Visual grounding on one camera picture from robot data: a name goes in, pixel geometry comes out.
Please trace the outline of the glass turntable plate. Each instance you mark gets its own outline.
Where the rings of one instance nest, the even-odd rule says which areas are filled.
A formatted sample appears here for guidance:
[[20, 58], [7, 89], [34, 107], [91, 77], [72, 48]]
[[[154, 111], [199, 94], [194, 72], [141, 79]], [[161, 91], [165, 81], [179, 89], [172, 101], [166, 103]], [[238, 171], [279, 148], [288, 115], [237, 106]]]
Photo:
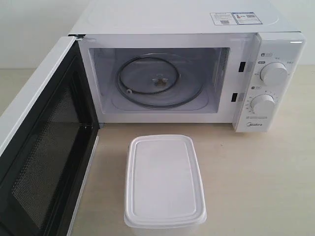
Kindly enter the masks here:
[[183, 56], [148, 53], [120, 66], [116, 88], [130, 102], [150, 109], [179, 107], [202, 91], [204, 78], [195, 63]]

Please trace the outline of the white plastic lidded container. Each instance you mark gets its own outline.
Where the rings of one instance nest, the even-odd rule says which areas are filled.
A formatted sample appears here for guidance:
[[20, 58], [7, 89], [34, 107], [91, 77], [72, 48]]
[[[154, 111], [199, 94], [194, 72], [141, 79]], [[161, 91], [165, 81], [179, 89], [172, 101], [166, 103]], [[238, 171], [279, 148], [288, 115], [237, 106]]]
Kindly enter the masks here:
[[191, 236], [207, 219], [193, 141], [147, 135], [128, 147], [124, 222], [135, 236]]

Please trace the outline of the white microwave oven body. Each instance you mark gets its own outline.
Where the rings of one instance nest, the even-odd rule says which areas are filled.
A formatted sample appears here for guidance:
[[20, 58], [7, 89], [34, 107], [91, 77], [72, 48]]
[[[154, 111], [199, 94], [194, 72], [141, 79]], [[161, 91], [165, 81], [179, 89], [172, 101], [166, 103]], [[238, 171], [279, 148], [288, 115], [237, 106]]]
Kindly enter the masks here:
[[[262, 25], [216, 26], [210, 13], [254, 12]], [[78, 38], [100, 123], [229, 123], [236, 132], [266, 132], [300, 59], [306, 39], [267, 0], [94, 0], [69, 33]], [[124, 98], [115, 75], [126, 61], [148, 53], [192, 60], [203, 74], [201, 93], [175, 108], [150, 109]], [[284, 83], [260, 79], [280, 62]], [[271, 114], [257, 114], [251, 101], [271, 95]]]

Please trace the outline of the blue white warning sticker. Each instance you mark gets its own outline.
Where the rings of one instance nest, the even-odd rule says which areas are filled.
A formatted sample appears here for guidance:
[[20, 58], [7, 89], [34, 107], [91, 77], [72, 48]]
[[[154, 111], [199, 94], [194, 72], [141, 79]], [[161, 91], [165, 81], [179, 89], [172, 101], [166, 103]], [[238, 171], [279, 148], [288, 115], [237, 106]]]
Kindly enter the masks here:
[[254, 12], [216, 12], [210, 16], [216, 26], [263, 24]]

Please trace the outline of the white control knob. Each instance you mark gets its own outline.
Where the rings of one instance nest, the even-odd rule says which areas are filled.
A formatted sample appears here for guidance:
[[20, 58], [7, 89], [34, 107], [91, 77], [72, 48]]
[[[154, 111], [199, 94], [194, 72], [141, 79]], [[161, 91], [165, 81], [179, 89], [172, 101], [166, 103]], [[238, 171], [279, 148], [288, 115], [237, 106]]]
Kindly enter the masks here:
[[275, 101], [271, 95], [262, 94], [251, 101], [251, 109], [257, 114], [271, 114], [275, 108]]
[[280, 62], [273, 62], [265, 67], [260, 72], [260, 79], [267, 86], [275, 86], [285, 82], [288, 77], [286, 67]]

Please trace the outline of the white upper control knob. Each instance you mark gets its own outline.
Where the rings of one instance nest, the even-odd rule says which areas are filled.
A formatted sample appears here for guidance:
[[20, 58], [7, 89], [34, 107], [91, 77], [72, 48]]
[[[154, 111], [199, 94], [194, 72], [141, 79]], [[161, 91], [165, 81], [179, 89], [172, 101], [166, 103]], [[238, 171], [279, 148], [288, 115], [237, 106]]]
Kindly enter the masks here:
[[288, 77], [286, 67], [280, 62], [273, 62], [265, 67], [260, 72], [260, 79], [267, 86], [275, 86], [285, 82]]

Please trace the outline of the white lower control knob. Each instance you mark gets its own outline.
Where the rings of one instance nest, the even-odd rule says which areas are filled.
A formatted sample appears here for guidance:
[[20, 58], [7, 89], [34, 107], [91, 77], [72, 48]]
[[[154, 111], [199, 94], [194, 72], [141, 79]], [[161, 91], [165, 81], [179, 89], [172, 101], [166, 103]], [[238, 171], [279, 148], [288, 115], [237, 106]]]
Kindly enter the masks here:
[[262, 94], [251, 101], [251, 109], [257, 114], [271, 114], [275, 108], [275, 101], [271, 95]]

